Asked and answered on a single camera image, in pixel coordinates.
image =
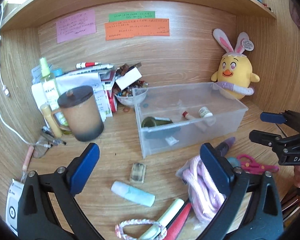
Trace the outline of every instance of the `plush toy tag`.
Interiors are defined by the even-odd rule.
[[[254,49],[254,45],[253,45],[252,41],[250,41],[250,40],[244,39],[244,40],[242,40],[241,44],[242,44],[242,47],[247,51],[252,51]]]

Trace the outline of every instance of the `scissors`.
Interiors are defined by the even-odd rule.
[[[241,154],[237,156],[237,160],[240,162],[241,168],[251,174],[262,174],[265,171],[270,171],[272,173],[279,171],[278,166],[257,163],[254,158],[247,154]]]

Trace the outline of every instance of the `orange sticky note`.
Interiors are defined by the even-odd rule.
[[[105,23],[106,41],[135,36],[170,36],[169,19],[135,19]]]

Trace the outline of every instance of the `transparent storage bin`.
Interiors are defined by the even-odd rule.
[[[142,102],[134,100],[143,158],[235,132],[248,110],[213,82],[134,88],[133,96],[145,92]],[[199,110],[203,106],[213,116],[201,118]],[[196,119],[187,120],[182,115],[184,111]],[[142,128],[142,121],[148,116],[169,118],[173,123]]]

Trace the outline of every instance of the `bowl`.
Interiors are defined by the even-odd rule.
[[[143,100],[145,100],[147,96],[148,89],[137,91],[137,95],[133,95],[132,97],[120,97],[118,95],[114,95],[117,100],[123,104],[124,106],[128,106],[134,108],[134,102],[136,101],[137,104],[140,104]]]

